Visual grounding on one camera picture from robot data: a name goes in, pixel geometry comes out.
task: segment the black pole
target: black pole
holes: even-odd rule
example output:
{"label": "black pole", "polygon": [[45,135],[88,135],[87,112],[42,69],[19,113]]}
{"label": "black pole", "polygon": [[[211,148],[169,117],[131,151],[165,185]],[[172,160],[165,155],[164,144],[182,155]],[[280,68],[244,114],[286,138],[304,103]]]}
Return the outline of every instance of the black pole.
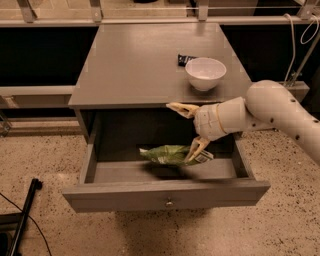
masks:
{"label": "black pole", "polygon": [[27,219],[29,216],[29,212],[31,209],[34,194],[37,189],[41,189],[41,188],[42,188],[42,182],[39,181],[38,179],[32,179],[30,187],[29,187],[29,192],[28,192],[26,201],[25,201],[23,209],[22,209],[21,218],[20,218],[18,225],[16,227],[16,232],[14,233],[13,241],[12,241],[8,256],[16,256],[17,255],[17,250],[19,248],[21,238],[23,235],[23,231],[26,226],[26,222],[27,222]]}

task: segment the white cable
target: white cable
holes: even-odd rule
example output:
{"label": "white cable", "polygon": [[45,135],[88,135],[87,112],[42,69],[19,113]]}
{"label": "white cable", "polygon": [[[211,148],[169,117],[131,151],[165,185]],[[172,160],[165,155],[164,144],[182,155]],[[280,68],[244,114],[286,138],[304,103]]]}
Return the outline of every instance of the white cable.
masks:
{"label": "white cable", "polygon": [[[301,43],[301,44],[307,44],[307,43],[309,43],[309,42],[315,37],[315,35],[317,34],[317,32],[318,32],[318,30],[319,30],[319,20],[318,20],[317,16],[312,15],[312,17],[314,18],[314,20],[313,20],[313,21],[310,23],[310,25],[306,28],[306,30],[303,32],[303,34],[302,34],[302,36],[301,36],[301,38],[300,38],[300,43]],[[314,31],[313,35],[312,35],[307,41],[303,42],[302,39],[303,39],[305,33],[306,33],[306,32],[308,31],[308,29],[314,24],[315,21],[317,22],[317,28],[316,28],[316,30]]]}
{"label": "white cable", "polygon": [[295,40],[294,40],[294,37],[295,37],[294,36],[294,27],[293,27],[293,21],[291,19],[291,16],[288,13],[286,13],[284,16],[287,17],[289,19],[289,21],[290,21],[290,24],[291,24],[291,37],[292,37],[292,60],[291,60],[290,66],[288,68],[286,77],[284,79],[284,85],[286,85],[290,70],[291,70],[293,62],[294,62],[294,60],[296,58],[296,43],[295,43]]}

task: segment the black cable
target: black cable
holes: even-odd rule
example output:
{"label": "black cable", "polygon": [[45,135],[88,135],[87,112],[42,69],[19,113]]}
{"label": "black cable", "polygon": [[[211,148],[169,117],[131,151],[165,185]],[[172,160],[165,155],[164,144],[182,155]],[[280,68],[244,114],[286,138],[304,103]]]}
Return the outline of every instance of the black cable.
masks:
{"label": "black cable", "polygon": [[[12,202],[9,198],[7,198],[7,197],[6,197],[5,195],[3,195],[1,192],[0,192],[0,195],[1,195],[4,199],[6,199],[10,204],[14,205],[16,208],[18,208],[18,209],[22,212],[22,209],[21,209],[18,205],[16,205],[14,202]],[[51,251],[50,251],[50,248],[49,248],[48,241],[47,241],[46,237],[44,236],[44,234],[42,233],[39,225],[37,224],[37,222],[36,222],[30,215],[28,215],[28,217],[32,220],[32,222],[33,222],[33,223],[36,225],[36,227],[38,228],[38,230],[39,230],[39,232],[40,232],[40,234],[41,234],[44,242],[46,243],[46,246],[47,246],[47,250],[48,250],[48,252],[49,252],[49,255],[52,256]]]}

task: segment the speckled floor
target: speckled floor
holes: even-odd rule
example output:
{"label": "speckled floor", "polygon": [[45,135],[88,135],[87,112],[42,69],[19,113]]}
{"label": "speckled floor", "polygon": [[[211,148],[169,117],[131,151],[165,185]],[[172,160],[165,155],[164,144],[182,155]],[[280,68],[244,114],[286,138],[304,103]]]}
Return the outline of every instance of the speckled floor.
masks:
{"label": "speckled floor", "polygon": [[[0,139],[0,190],[23,206],[30,181],[31,216],[52,255],[320,255],[320,168],[280,132],[244,134],[249,162],[271,189],[255,207],[76,214],[61,195],[77,183],[85,152],[80,135]],[[0,213],[15,211],[0,198]],[[28,221],[23,255],[48,255]]]}

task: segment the black metal stand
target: black metal stand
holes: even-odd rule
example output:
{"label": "black metal stand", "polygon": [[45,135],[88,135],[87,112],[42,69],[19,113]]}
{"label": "black metal stand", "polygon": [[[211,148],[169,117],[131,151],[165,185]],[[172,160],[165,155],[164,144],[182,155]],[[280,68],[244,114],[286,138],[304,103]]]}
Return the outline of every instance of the black metal stand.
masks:
{"label": "black metal stand", "polygon": [[22,212],[0,215],[0,226],[5,226],[7,230],[15,230],[12,244],[7,254],[8,256],[18,255],[17,251],[26,226],[35,192],[41,188],[42,182],[38,179],[32,179]]}

